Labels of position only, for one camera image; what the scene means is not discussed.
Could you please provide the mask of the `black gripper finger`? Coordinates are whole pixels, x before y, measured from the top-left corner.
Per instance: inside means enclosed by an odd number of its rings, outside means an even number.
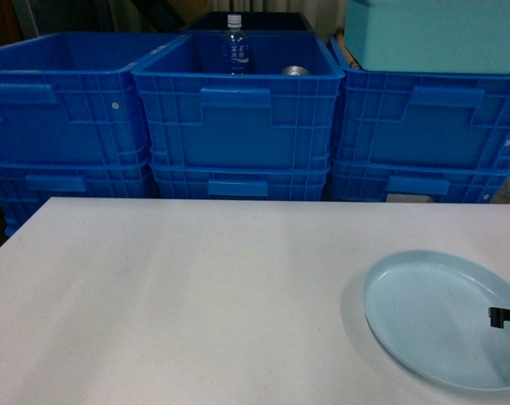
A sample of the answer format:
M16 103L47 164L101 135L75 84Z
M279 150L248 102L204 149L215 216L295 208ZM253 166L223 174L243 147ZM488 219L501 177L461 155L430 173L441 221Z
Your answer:
M490 307L488 309L490 326L495 328L504 328L506 322L510 322L510 309Z

